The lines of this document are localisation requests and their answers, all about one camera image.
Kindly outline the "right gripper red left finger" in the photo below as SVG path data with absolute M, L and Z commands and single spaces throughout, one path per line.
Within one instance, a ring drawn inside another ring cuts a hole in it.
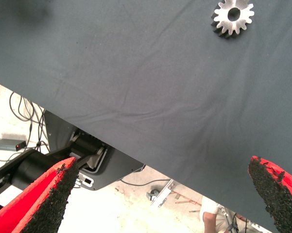
M 79 170 L 74 157 L 44 172 L 0 209 L 0 233 L 56 233 Z

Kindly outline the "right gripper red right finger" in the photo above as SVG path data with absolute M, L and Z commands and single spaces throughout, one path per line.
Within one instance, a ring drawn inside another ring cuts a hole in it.
M 292 175 L 279 165 L 252 156 L 248 173 L 280 233 L 292 233 Z

